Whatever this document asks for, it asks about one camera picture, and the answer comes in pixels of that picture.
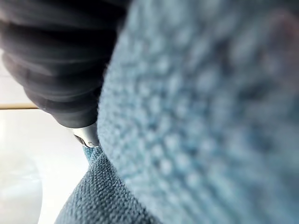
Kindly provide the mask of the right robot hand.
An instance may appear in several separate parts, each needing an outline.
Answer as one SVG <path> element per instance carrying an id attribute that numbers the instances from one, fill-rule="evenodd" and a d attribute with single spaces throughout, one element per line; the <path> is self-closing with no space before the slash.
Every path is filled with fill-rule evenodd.
<path id="1" fill-rule="evenodd" d="M 128 0 L 3 0 L 3 64 L 28 98 L 97 147 L 98 100 Z"/>

